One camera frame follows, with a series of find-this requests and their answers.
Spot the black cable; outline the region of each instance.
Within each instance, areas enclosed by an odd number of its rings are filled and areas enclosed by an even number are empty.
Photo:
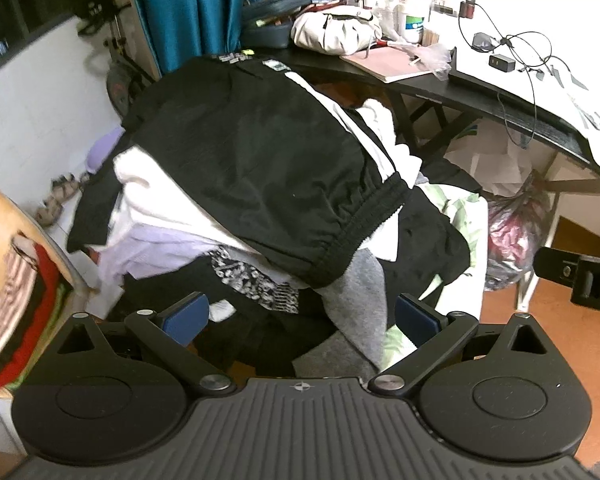
[[[531,141],[533,140],[533,137],[535,136],[535,127],[537,126],[537,121],[538,121],[538,107],[535,102],[535,87],[533,86],[533,80],[531,79],[531,73],[529,73],[528,70],[526,70],[526,75],[529,76],[529,83],[531,83],[531,92],[533,94],[533,128],[531,129],[531,136],[529,137],[528,142],[526,142],[524,144],[522,143],[521,136],[520,136],[519,144],[517,142],[515,142],[515,139],[513,139],[513,136],[511,135],[511,132],[508,129],[508,120],[506,119],[506,108],[504,107],[504,103],[502,102],[502,99],[500,99],[500,91],[499,91],[499,89],[497,89],[497,102],[500,103],[500,106],[502,107],[502,113],[504,114],[504,127],[506,128],[506,134],[508,135],[508,138],[511,139],[511,142],[513,142],[516,146],[522,148],[523,150],[525,150],[529,146],[529,144],[531,144]]]
[[[498,89],[497,91],[497,101],[499,102],[500,106],[502,107],[502,113],[504,114],[504,127],[506,128],[506,134],[508,135],[508,138],[511,139],[511,142],[513,142],[516,146],[519,146],[520,148],[527,148],[528,145],[531,143],[531,141],[533,140],[533,137],[535,136],[535,128],[537,127],[537,121],[538,121],[538,107],[537,107],[537,102],[535,99],[535,86],[533,85],[533,80],[531,78],[531,70],[532,69],[538,69],[541,66],[545,66],[548,70],[548,73],[550,75],[552,75],[552,69],[548,66],[548,62],[551,59],[557,59],[561,62],[563,62],[564,66],[566,66],[566,69],[571,72],[571,69],[569,68],[569,66],[566,64],[566,62],[564,62],[563,59],[561,59],[558,56],[554,56],[553,54],[553,44],[551,43],[550,39],[548,38],[548,36],[542,32],[539,32],[537,30],[525,30],[524,32],[520,32],[518,34],[510,34],[510,35],[503,35],[499,28],[497,28],[497,25],[495,24],[495,22],[493,21],[493,19],[491,19],[491,16],[488,14],[488,12],[486,12],[486,10],[484,9],[484,7],[482,7],[480,4],[475,4],[476,7],[480,7],[480,9],[482,10],[482,12],[484,12],[484,14],[486,14],[486,17],[488,18],[488,20],[491,22],[491,25],[493,25],[493,27],[496,29],[497,33],[500,36],[500,40],[499,40],[499,44],[498,45],[494,45],[492,48],[480,48],[480,47],[475,47],[472,44],[470,44],[468,42],[468,40],[466,39],[466,36],[464,36],[464,31],[462,30],[462,24],[461,24],[461,20],[460,17],[458,15],[458,27],[460,29],[460,34],[462,35],[462,39],[465,41],[465,43],[472,49],[475,50],[476,52],[480,52],[482,54],[489,54],[489,53],[493,53],[497,48],[499,48],[502,45],[506,45],[509,49],[509,51],[511,52],[511,55],[513,56],[513,58],[519,62],[521,65],[523,65],[524,67],[524,71],[526,72],[527,77],[529,78],[529,83],[531,84],[531,93],[532,93],[532,98],[533,98],[533,127],[531,129],[531,135],[529,136],[529,140],[526,143],[522,143],[521,139],[520,139],[520,143],[518,144],[517,142],[515,142],[515,140],[513,139],[513,136],[511,135],[511,132],[508,129],[508,119],[506,116],[506,108],[504,107],[504,104],[502,102],[502,99],[500,99],[500,91]],[[541,56],[541,54],[537,51],[537,49],[535,49],[534,46],[532,46],[531,43],[529,43],[529,41],[525,40],[525,38],[522,38],[522,36],[524,34],[539,34],[541,36],[543,36],[547,41],[548,41],[548,49],[549,49],[549,53],[548,56]],[[521,40],[524,41],[529,47],[531,47],[531,49],[535,52],[535,54],[537,55],[538,59],[540,60],[539,64],[528,64],[527,62],[525,62],[521,56],[519,56],[518,53],[516,53],[515,51],[515,46],[513,46],[513,43],[511,40]]]

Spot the blue pad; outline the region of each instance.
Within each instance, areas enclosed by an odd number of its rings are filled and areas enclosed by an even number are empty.
[[[193,292],[156,316],[156,324],[182,346],[189,345],[209,321],[209,300]]]
[[[419,348],[446,328],[449,320],[413,296],[400,294],[395,301],[395,324]]]

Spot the teal curtain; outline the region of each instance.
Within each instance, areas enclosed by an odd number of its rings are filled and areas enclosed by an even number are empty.
[[[193,56],[239,47],[243,0],[135,0],[140,22],[162,73]]]

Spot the red cloth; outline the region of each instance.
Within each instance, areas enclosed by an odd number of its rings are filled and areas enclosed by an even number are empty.
[[[38,306],[33,316],[33,321],[22,338],[22,344],[13,353],[11,361],[0,372],[0,388],[20,376],[54,310],[60,272],[43,246],[35,244],[35,248],[38,255],[38,269],[45,282],[46,290],[42,301],[40,301],[40,306]]]

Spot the black desk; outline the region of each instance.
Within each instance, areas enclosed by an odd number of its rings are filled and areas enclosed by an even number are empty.
[[[325,56],[295,46],[284,50],[258,49],[257,53],[270,54],[299,73],[318,73],[333,82],[356,80],[383,88],[391,100],[397,118],[396,133],[403,137],[414,155],[422,158],[445,150],[458,133],[479,118],[488,118],[504,124],[504,111],[496,93],[477,79],[465,77],[466,81],[460,84],[455,78],[440,81],[433,75],[423,75],[386,84],[337,56]],[[402,94],[422,98],[425,103],[413,113],[409,113],[401,98]],[[504,104],[508,124],[530,135],[533,126],[532,107],[522,107],[506,100]],[[449,123],[443,105],[458,110],[461,114]],[[435,110],[442,129],[433,139],[420,146],[417,144],[413,123],[430,108]],[[534,138],[559,150],[600,176],[600,168],[593,160],[586,139],[560,118],[539,110]]]

